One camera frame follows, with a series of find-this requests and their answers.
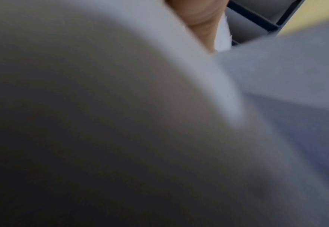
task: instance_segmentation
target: human skin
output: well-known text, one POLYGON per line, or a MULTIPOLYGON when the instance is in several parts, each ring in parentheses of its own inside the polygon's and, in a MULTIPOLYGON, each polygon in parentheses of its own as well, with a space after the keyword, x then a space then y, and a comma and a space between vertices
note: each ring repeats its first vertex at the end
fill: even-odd
POLYGON ((166 0, 166 4, 213 53, 218 24, 229 0, 166 0))

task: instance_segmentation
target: yellow wall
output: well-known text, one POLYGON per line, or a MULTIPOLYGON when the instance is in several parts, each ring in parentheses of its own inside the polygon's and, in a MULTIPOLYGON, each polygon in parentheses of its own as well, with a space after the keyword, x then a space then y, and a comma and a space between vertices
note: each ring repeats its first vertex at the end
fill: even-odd
POLYGON ((279 34, 291 33, 326 20, 329 20, 329 0, 304 0, 279 34))

